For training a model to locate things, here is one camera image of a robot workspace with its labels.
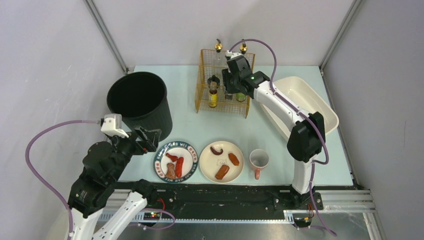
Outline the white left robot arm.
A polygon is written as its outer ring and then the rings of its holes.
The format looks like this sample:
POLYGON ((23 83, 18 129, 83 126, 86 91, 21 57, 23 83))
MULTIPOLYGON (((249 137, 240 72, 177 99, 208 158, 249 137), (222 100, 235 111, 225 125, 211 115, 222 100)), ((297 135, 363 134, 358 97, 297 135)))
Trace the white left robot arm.
POLYGON ((109 141, 93 144, 83 158, 83 171, 71 186, 68 205, 71 209, 70 240, 115 240, 135 215, 156 202, 157 187, 145 180, 136 181, 124 204, 106 223, 94 232, 95 225, 115 192, 117 182, 134 155, 156 152, 162 131, 137 126, 131 132, 120 127, 101 127, 109 141))

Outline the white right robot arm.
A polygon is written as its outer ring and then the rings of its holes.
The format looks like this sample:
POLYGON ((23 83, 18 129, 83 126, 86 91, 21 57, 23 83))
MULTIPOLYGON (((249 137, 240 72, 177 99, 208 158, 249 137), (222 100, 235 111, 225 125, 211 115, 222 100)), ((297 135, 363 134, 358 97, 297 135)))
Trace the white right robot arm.
POLYGON ((229 94, 243 94, 271 110, 289 129, 287 150, 294 158, 291 187, 299 195, 313 193, 316 157, 328 154, 325 146, 325 121, 321 113, 309 113, 296 106, 279 91, 263 72, 253 72, 241 53, 225 54, 227 68, 222 70, 222 81, 229 94))

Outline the green rimmed printed plate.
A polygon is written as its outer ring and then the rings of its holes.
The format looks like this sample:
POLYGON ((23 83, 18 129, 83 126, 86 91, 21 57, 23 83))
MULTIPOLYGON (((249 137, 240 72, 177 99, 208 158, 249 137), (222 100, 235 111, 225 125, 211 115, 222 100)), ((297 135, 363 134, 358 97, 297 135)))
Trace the green rimmed printed plate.
POLYGON ((163 145, 154 157, 153 167, 156 175, 164 182, 170 184, 178 184, 188 180, 197 170, 199 164, 199 155, 195 148, 185 141, 171 141, 163 145), (177 157, 183 157, 182 176, 180 178, 169 179, 166 178, 167 164, 172 162, 166 153, 177 157))

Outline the oil bottle with brown liquid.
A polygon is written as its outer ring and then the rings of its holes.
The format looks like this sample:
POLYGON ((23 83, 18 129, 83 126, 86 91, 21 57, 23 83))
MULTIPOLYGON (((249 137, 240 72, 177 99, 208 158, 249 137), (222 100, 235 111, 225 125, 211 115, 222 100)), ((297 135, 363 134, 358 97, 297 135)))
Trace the oil bottle with brown liquid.
POLYGON ((242 40, 239 51, 242 55, 245 55, 248 51, 248 46, 244 40, 242 40))

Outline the small black lid spice jar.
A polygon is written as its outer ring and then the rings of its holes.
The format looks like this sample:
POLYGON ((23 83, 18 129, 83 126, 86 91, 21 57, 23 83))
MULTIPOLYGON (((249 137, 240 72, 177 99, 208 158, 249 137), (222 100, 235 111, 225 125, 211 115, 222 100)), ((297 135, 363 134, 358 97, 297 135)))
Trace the small black lid spice jar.
POLYGON ((233 99, 233 94, 225 93, 224 94, 224 99, 225 100, 232 100, 233 99))

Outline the small yellow label bottle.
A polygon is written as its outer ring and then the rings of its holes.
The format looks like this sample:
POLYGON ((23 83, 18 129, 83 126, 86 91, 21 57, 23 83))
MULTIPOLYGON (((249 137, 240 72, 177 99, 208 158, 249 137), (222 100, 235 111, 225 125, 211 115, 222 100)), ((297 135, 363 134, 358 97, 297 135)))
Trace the small yellow label bottle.
POLYGON ((209 85, 208 106, 215 108, 218 105, 218 89, 217 83, 212 81, 209 85))

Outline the pink ceramic mug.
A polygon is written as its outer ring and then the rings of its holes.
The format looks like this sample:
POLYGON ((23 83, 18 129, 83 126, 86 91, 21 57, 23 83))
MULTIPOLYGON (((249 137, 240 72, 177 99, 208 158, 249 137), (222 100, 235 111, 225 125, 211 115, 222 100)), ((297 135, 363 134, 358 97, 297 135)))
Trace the pink ceramic mug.
POLYGON ((269 155, 263 149, 255 149, 249 154, 249 164, 255 180, 260 179, 261 171, 268 166, 269 161, 269 155))

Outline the cream plate with bear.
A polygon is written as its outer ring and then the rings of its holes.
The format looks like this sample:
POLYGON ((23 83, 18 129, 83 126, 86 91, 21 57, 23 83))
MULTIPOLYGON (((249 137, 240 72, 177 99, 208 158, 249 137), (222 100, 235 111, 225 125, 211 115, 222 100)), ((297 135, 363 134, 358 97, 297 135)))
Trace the cream plate with bear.
POLYGON ((210 143, 201 152, 199 166, 202 174, 210 181, 217 184, 229 184, 241 175, 244 169, 244 155, 240 148, 232 142, 223 140, 215 141, 210 143), (210 150, 211 146, 214 146, 217 150, 223 149, 223 154, 214 155, 210 150), (240 162, 239 166, 234 166, 231 163, 228 156, 229 153, 236 155, 240 162), (222 165, 228 165, 230 169, 222 180, 218 180, 215 178, 215 175, 222 165))

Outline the clear glass oil bottle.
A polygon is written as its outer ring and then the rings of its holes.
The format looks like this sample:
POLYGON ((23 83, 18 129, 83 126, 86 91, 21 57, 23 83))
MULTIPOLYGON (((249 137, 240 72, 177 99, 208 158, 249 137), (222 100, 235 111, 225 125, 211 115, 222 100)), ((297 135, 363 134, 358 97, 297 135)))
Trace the clear glass oil bottle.
POLYGON ((222 51, 223 45, 219 38, 216 39, 216 44, 214 46, 215 49, 215 66, 219 66, 221 63, 221 51, 222 51))

